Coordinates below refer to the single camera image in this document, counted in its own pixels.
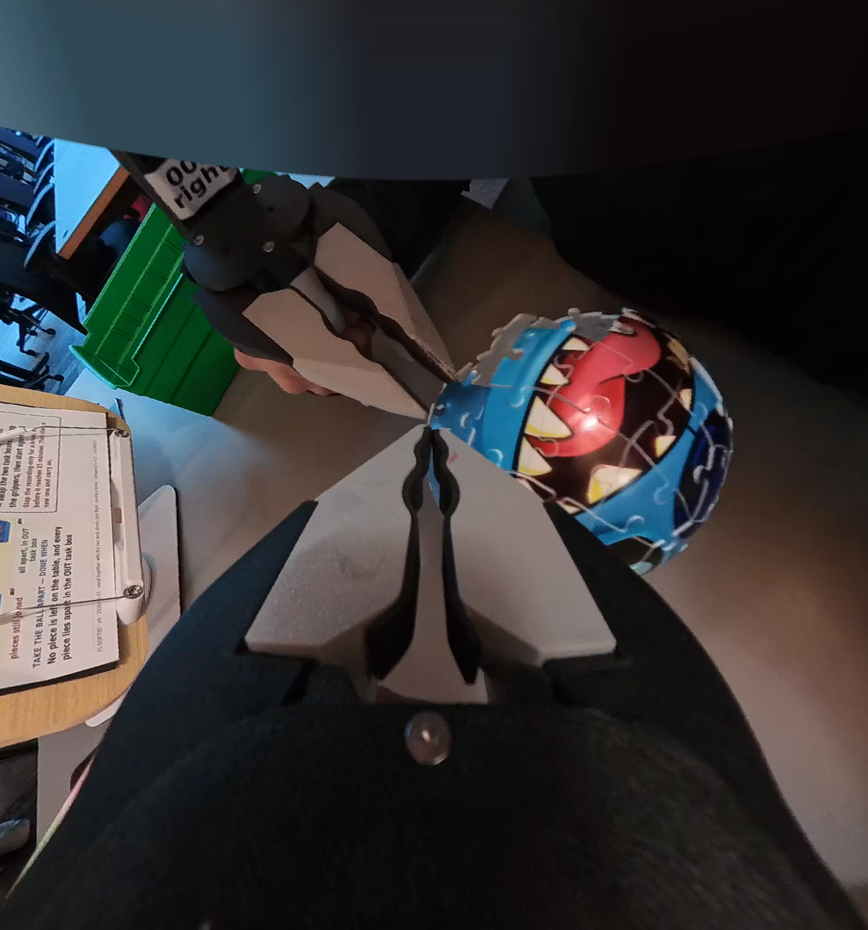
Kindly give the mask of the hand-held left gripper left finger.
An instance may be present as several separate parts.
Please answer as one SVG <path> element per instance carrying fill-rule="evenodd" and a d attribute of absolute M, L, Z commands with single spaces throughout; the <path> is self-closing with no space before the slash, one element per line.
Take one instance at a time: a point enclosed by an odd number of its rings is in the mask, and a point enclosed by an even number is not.
<path fill-rule="evenodd" d="M 250 652 L 381 681 L 416 627 L 418 516 L 431 456 L 419 426 L 315 501 L 245 636 Z"/>

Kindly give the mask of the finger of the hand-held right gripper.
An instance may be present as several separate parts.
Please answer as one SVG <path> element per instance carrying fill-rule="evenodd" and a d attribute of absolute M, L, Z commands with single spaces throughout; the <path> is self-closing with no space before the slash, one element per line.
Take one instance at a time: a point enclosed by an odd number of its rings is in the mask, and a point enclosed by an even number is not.
<path fill-rule="evenodd" d="M 319 308 L 290 289 L 259 296 L 243 315 L 291 356 L 303 378 L 364 405 L 428 420 L 431 374 L 382 332 L 373 334 L 367 357 L 329 328 Z"/>
<path fill-rule="evenodd" d="M 443 382 L 454 380 L 440 332 L 398 264 L 335 223 L 317 240 L 314 270 L 336 299 L 375 323 L 419 366 Z"/>

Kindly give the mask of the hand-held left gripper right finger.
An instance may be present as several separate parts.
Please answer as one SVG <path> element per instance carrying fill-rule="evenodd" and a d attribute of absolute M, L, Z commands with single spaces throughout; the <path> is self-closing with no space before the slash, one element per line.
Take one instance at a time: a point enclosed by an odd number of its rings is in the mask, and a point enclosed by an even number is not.
<path fill-rule="evenodd" d="M 445 429 L 434 477 L 434 700 L 488 701 L 488 668 L 613 657 L 614 634 L 539 496 Z"/>

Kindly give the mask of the blue monster-mouth puzzle ball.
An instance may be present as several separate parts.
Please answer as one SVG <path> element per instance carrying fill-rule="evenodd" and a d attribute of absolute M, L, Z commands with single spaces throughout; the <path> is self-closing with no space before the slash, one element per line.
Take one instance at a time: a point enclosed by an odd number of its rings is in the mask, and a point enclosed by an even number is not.
<path fill-rule="evenodd" d="M 566 511 L 637 575 L 688 547 L 733 452 L 707 368 L 631 308 L 516 315 L 443 386 L 429 422 Z"/>

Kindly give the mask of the person's right hand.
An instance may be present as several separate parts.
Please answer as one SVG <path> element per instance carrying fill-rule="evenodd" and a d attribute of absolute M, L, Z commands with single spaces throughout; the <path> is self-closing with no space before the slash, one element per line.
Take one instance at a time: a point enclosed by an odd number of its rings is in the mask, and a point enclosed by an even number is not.
<path fill-rule="evenodd" d="M 248 371 L 263 373 L 288 394 L 298 395 L 310 393 L 319 397 L 334 397 L 338 395 L 334 390 L 324 388 L 307 380 L 292 366 L 275 360 L 246 355 L 242 353 L 240 349 L 234 350 L 234 356 L 242 368 Z"/>

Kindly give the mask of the green plastic bin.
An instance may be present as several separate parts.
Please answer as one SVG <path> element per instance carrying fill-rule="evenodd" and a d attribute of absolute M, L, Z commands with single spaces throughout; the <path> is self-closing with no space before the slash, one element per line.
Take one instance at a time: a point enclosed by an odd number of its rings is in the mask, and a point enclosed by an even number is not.
<path fill-rule="evenodd" d="M 152 205 L 70 349 L 112 389 L 213 415 L 239 371 L 182 272 L 185 241 Z"/>

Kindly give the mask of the white plastic stand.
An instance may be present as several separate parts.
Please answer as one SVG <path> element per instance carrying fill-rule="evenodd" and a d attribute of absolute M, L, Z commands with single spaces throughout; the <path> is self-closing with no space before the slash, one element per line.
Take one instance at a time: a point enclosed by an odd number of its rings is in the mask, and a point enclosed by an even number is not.
<path fill-rule="evenodd" d="M 98 674 L 103 687 L 96 713 L 87 725 L 97 727 L 115 715 L 132 682 L 183 614 L 180 578 L 178 496 L 164 484 L 138 504 L 147 600 L 132 626 L 119 625 L 120 659 Z"/>

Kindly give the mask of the white table with orange edge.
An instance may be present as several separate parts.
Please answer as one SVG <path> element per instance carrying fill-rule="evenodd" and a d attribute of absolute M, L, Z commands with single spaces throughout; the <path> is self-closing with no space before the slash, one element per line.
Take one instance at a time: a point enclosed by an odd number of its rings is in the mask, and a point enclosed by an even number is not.
<path fill-rule="evenodd" d="M 54 140 L 56 254 L 69 260 L 112 205 L 135 187 L 107 148 Z"/>

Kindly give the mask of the white clipboard clip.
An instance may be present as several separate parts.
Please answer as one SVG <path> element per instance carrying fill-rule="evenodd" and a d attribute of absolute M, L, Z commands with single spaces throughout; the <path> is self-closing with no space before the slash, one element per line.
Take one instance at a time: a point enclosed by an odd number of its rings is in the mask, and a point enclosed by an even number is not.
<path fill-rule="evenodd" d="M 116 613 L 123 627 L 143 615 L 148 582 L 142 557 L 133 441 L 124 426 L 108 435 Z"/>

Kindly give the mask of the wooden clipboard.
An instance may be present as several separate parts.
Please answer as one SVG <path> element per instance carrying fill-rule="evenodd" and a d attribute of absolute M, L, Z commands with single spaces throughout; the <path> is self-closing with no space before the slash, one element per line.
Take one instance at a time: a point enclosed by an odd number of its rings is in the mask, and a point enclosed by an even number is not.
<path fill-rule="evenodd" d="M 125 694 L 147 656 L 148 585 L 127 424 L 0 385 L 0 750 Z"/>

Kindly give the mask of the row of black office chairs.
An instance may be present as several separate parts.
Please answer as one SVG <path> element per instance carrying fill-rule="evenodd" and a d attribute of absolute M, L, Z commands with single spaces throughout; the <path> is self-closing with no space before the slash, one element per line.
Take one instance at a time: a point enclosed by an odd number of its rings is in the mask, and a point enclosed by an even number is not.
<path fill-rule="evenodd" d="M 0 128 L 0 291 L 84 335 L 79 293 L 58 274 L 47 224 L 33 218 L 45 148 L 41 137 Z"/>

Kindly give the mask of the printed instruction sheet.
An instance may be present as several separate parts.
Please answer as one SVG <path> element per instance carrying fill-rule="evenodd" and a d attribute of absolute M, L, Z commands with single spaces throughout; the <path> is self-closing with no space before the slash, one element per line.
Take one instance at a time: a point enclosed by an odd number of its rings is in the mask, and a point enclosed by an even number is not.
<path fill-rule="evenodd" d="M 107 416 L 0 402 L 0 693 L 120 659 Z"/>

